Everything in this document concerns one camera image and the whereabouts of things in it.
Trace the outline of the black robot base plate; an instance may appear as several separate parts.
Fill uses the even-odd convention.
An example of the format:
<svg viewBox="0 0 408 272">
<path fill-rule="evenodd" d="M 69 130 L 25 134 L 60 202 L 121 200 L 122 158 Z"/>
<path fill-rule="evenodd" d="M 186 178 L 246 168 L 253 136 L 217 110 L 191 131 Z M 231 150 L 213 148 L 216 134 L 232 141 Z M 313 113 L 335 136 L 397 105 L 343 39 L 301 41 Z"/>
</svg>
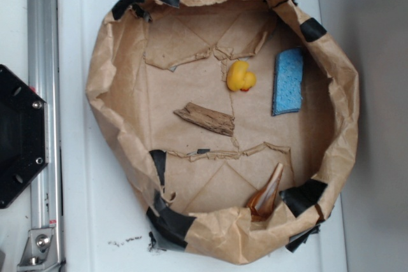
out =
<svg viewBox="0 0 408 272">
<path fill-rule="evenodd" d="M 48 164 L 45 107 L 1 65 L 1 208 L 8 208 Z"/>
</svg>

